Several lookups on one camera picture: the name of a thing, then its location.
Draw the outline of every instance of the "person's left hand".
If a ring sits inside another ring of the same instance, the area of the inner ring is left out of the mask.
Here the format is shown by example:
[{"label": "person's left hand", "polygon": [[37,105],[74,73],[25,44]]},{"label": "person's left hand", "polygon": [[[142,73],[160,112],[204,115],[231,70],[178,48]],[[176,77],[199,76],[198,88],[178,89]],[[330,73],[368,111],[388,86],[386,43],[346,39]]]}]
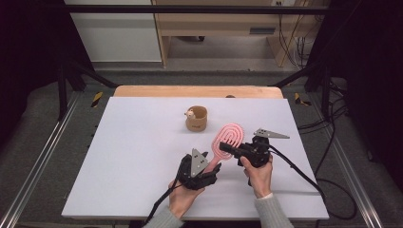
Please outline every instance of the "person's left hand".
[{"label": "person's left hand", "polygon": [[199,190],[187,189],[184,186],[175,188],[169,195],[169,210],[176,218],[180,219],[192,206],[195,198],[203,191],[204,188]]}]

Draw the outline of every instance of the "white cabinet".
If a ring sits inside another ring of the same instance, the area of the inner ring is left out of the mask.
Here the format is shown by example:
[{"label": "white cabinet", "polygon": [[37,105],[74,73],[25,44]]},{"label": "white cabinet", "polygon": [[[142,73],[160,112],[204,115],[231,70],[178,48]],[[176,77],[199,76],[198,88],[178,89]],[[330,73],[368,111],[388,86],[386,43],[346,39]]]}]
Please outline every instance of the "white cabinet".
[{"label": "white cabinet", "polygon": [[[151,5],[149,0],[65,0],[67,5]],[[91,62],[160,62],[151,13],[71,13]]]}]

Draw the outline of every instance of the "gray sleeve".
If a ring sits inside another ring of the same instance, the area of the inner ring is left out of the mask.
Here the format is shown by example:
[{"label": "gray sleeve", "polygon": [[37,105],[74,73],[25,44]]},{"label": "gray sleeve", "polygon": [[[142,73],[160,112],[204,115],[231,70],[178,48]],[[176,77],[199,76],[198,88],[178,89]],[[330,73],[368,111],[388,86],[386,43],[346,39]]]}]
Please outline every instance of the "gray sleeve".
[{"label": "gray sleeve", "polygon": [[165,207],[156,217],[152,218],[144,228],[179,228],[183,221],[176,218],[168,207]]},{"label": "gray sleeve", "polygon": [[282,211],[276,196],[267,199],[255,199],[261,228],[288,228],[294,227]]}]

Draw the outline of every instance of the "pink hairbrush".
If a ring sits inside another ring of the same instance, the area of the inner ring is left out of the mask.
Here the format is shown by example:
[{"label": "pink hairbrush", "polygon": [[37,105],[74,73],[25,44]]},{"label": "pink hairbrush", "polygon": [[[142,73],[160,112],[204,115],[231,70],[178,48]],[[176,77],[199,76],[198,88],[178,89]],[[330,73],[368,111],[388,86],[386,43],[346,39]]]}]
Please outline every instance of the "pink hairbrush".
[{"label": "pink hairbrush", "polygon": [[231,144],[233,147],[238,147],[243,141],[243,129],[237,123],[229,123],[223,126],[214,139],[213,143],[211,143],[211,149],[214,152],[213,160],[208,163],[208,166],[205,167],[203,173],[208,173],[213,171],[214,167],[221,160],[229,160],[232,157],[232,154],[224,152],[220,150],[220,142]]}]

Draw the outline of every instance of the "brown cup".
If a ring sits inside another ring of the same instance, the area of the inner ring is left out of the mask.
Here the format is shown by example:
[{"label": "brown cup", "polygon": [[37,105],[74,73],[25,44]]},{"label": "brown cup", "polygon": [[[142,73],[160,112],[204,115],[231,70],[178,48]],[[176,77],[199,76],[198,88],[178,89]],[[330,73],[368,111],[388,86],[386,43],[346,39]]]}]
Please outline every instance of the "brown cup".
[{"label": "brown cup", "polygon": [[207,109],[203,106],[191,106],[187,110],[193,110],[195,118],[186,117],[186,127],[190,131],[203,131],[207,127]]}]

